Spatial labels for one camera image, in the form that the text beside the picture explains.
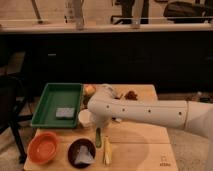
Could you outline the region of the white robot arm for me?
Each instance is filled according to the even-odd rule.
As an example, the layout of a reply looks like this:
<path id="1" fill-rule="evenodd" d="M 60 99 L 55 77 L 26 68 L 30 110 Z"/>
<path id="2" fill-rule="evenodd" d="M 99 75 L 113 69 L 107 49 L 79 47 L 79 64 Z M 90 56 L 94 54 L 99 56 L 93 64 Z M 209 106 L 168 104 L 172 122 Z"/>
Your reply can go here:
<path id="1" fill-rule="evenodd" d="M 213 104 L 185 100 L 120 100 L 109 84 L 102 84 L 88 102 L 88 110 L 103 123 L 110 117 L 182 129 L 207 138 L 205 171 L 213 171 Z"/>

